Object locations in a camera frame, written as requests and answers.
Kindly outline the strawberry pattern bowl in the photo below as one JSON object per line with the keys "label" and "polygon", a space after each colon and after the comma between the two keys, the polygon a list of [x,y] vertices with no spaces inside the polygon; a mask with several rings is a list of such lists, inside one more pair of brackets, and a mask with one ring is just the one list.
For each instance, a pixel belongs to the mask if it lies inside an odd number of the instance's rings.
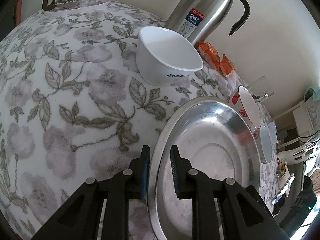
{"label": "strawberry pattern bowl", "polygon": [[244,119],[252,131],[261,127],[259,108],[251,93],[244,86],[239,86],[228,98],[227,102]]}

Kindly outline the white Maxwell bowl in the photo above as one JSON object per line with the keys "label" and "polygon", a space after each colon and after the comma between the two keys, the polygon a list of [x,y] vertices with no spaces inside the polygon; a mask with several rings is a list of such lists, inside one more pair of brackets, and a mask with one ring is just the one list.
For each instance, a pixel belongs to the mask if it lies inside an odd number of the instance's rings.
{"label": "white Maxwell bowl", "polygon": [[147,26],[138,33],[136,65],[142,78],[154,86],[168,86],[201,70],[195,47],[169,29]]}

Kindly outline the pale blue floral bowl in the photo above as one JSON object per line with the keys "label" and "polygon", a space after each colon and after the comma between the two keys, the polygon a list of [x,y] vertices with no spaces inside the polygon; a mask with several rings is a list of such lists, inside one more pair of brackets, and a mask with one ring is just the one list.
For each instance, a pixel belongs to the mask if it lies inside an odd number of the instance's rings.
{"label": "pale blue floral bowl", "polygon": [[265,124],[261,124],[260,128],[253,132],[253,135],[259,151],[260,161],[263,164],[269,164],[273,156],[273,146],[268,127]]}

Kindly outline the orange snack packet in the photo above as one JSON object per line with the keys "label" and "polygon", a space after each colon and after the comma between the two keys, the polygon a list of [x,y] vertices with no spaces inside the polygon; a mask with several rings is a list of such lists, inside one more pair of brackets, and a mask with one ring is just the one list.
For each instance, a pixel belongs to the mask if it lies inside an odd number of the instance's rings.
{"label": "orange snack packet", "polygon": [[220,61],[220,70],[225,78],[236,76],[235,65],[225,54],[222,55],[222,59]]}
{"label": "orange snack packet", "polygon": [[221,61],[219,52],[209,42],[200,42],[198,51],[210,68],[219,70]]}

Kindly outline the stainless steel thermos jug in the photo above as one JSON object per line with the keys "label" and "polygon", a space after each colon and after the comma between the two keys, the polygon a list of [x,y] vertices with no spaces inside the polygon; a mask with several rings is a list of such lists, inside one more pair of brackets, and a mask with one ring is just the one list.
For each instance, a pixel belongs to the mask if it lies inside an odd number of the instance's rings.
{"label": "stainless steel thermos jug", "polygon": [[[204,42],[228,14],[234,0],[180,0],[164,28],[185,37],[194,47]],[[249,18],[251,9],[247,0],[242,17],[233,24],[229,36],[234,34]]]}

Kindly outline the floral grey table cloth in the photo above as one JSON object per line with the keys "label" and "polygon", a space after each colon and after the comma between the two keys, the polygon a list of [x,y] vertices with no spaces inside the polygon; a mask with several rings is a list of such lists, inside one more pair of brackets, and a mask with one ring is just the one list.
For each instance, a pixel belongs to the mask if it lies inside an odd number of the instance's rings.
{"label": "floral grey table cloth", "polygon": [[1,41],[1,213],[18,237],[33,237],[86,178],[110,178],[153,147],[185,102],[229,97],[208,67],[164,87],[141,77],[138,32],[163,24],[111,2],[85,14],[39,11]]}

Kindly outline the stainless steel plate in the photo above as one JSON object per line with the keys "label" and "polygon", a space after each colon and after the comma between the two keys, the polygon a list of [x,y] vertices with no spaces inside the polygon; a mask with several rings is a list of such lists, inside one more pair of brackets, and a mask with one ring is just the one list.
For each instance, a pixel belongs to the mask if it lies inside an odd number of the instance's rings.
{"label": "stainless steel plate", "polygon": [[171,116],[157,140],[150,164],[148,213],[157,239],[191,239],[191,200],[174,190],[170,148],[208,177],[234,178],[242,187],[260,188],[260,158],[249,126],[227,102],[194,98]]}

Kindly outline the white chair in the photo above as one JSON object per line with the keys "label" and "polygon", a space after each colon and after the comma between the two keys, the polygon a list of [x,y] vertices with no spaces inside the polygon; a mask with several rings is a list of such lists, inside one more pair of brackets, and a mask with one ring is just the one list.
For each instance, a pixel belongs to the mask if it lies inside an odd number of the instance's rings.
{"label": "white chair", "polygon": [[319,158],[319,130],[306,137],[298,136],[290,142],[280,145],[280,149],[290,146],[294,142],[300,145],[292,150],[284,150],[277,153],[279,159],[285,159],[287,165],[303,164],[304,174],[311,176],[318,168]]}

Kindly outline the clear glass mug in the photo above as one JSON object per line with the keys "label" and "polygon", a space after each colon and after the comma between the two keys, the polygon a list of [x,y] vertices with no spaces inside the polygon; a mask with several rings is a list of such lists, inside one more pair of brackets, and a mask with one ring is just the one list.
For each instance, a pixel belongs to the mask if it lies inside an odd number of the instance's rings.
{"label": "clear glass mug", "polygon": [[246,88],[251,93],[255,102],[263,102],[274,94],[266,75],[260,77]]}

